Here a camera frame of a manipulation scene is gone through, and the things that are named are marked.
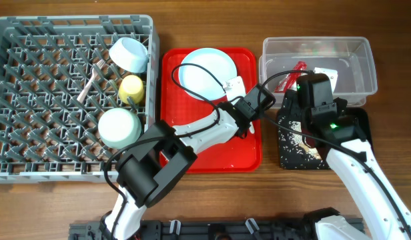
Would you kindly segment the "red sauce packet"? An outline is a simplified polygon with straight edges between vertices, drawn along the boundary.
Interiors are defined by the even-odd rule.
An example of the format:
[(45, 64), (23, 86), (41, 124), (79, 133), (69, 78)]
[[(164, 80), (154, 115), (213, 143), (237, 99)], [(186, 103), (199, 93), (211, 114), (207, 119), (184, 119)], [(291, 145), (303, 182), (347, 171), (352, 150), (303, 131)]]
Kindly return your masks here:
[[(302, 70), (305, 71), (307, 69), (307, 64), (304, 61), (298, 61), (298, 63), (295, 65), (293, 70)], [(296, 79), (301, 76), (302, 73), (289, 73), (284, 77), (283, 80), (281, 80), (278, 84), (278, 86), (275, 88), (274, 92), (275, 93), (284, 93), (288, 89), (291, 89), (292, 86), (296, 83)]]

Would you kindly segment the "light blue plate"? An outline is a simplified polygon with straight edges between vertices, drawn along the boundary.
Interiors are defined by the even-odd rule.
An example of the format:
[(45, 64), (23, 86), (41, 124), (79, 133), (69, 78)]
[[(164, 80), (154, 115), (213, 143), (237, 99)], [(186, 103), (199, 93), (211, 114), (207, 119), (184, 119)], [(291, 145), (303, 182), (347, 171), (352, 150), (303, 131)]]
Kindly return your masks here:
[(214, 48), (196, 49), (189, 53), (181, 62), (184, 66), (178, 69), (179, 84), (210, 101), (221, 99), (226, 94), (221, 85), (206, 71), (193, 65), (199, 65), (208, 70), (221, 84), (238, 76), (236, 65), (232, 58)]

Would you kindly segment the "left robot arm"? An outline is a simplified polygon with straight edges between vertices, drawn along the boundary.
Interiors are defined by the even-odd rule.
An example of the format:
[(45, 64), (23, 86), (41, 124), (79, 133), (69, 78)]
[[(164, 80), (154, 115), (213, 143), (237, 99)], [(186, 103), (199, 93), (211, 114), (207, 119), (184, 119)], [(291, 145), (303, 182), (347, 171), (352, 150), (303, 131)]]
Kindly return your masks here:
[(161, 201), (197, 160), (198, 155), (233, 138), (244, 138), (275, 97), (257, 84), (244, 97), (214, 105), (200, 120), (169, 126), (154, 123), (135, 142), (112, 155), (103, 170), (117, 192), (115, 207), (101, 219), (106, 239), (129, 239), (140, 228), (146, 209)]

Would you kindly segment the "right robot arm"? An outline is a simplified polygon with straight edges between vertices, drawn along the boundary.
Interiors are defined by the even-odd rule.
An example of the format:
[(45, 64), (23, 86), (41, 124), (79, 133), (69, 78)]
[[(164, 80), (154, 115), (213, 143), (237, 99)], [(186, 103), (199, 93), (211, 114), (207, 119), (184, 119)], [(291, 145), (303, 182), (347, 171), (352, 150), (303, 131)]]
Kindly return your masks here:
[(302, 129), (311, 133), (330, 169), (345, 184), (374, 239), (411, 239), (411, 213), (381, 170), (360, 127), (334, 98), (323, 73), (298, 77), (296, 93)]

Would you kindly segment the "white plastic fork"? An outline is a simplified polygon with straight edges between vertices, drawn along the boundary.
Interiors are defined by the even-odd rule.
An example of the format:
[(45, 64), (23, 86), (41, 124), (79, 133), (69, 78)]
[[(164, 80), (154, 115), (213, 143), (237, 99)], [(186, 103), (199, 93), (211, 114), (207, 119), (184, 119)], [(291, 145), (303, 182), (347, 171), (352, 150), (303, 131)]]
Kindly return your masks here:
[(81, 93), (77, 97), (77, 101), (80, 103), (83, 103), (85, 100), (87, 94), (89, 93), (89, 90), (95, 81), (96, 77), (98, 76), (99, 70), (102, 69), (102, 67), (105, 65), (105, 61), (102, 59), (98, 61), (96, 64), (93, 65), (91, 69), (91, 77), (89, 78), (89, 81), (86, 83), (85, 87), (81, 91)]

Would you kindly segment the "white plastic spoon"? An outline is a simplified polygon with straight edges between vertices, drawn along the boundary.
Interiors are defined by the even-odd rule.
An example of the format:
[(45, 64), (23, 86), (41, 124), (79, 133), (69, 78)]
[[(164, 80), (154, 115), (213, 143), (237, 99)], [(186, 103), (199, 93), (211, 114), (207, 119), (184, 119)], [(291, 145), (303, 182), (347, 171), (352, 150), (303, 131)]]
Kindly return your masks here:
[(250, 131), (251, 134), (254, 134), (254, 133), (255, 133), (255, 129), (254, 129), (253, 123), (250, 123), (249, 131)]

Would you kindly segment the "yellow plastic cup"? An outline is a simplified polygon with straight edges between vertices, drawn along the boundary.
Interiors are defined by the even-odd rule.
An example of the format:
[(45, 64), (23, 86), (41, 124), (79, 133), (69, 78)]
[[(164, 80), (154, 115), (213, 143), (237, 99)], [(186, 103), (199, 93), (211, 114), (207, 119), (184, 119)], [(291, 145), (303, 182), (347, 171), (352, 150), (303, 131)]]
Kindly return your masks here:
[(138, 104), (143, 101), (145, 89), (143, 81), (137, 75), (128, 75), (123, 78), (118, 91), (119, 98), (125, 104), (128, 104), (128, 97)]

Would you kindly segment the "green shallow bowl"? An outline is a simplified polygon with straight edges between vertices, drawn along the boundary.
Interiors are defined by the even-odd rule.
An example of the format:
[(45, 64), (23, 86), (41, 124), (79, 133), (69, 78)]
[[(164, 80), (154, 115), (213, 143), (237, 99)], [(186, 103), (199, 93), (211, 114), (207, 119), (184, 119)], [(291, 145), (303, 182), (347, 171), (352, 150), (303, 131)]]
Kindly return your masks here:
[(103, 143), (113, 149), (121, 149), (135, 143), (141, 135), (139, 117), (123, 108), (106, 111), (99, 119), (98, 131)]

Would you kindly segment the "light blue small bowl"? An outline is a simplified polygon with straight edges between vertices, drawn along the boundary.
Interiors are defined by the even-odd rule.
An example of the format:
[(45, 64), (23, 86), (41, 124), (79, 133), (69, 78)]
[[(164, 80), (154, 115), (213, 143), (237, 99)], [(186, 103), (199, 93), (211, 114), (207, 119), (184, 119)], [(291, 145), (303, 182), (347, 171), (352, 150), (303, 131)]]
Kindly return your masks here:
[(109, 49), (111, 60), (122, 69), (131, 73), (147, 71), (148, 50), (139, 41), (122, 37)]

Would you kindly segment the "food scraps and rice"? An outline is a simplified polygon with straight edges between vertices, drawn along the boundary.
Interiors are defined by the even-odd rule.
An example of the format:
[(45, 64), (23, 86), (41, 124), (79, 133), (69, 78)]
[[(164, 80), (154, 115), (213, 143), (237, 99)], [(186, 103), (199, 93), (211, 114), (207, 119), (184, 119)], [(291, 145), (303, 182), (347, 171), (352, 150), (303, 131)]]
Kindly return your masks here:
[(278, 147), (280, 167), (289, 170), (329, 169), (328, 164), (320, 157), (316, 148), (310, 148), (307, 138), (278, 129)]

